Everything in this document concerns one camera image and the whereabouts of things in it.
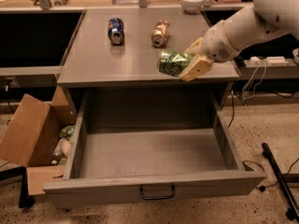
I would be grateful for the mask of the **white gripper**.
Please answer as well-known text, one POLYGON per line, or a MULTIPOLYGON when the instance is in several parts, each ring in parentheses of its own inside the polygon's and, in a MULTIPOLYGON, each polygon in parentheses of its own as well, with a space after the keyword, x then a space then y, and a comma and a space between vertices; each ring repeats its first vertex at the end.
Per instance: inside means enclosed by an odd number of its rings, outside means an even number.
POLYGON ((214 61, 225 63, 239 54, 239 51, 232 45, 224 24, 224 20, 219 21, 207 30, 203 38, 199 37, 185 49, 185 53, 195 56, 178 75, 180 79, 187 82, 197 79, 211 69, 214 61))

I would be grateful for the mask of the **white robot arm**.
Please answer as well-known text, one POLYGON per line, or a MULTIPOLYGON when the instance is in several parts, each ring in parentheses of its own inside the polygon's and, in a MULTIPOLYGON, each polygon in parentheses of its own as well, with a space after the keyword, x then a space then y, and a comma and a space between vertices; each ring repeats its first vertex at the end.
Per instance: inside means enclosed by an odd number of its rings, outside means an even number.
POLYGON ((299 0, 253 0, 251 6, 217 22, 186 49, 192 59, 178 77, 194 80, 213 63, 230 61, 243 49, 285 34, 299 38, 299 0))

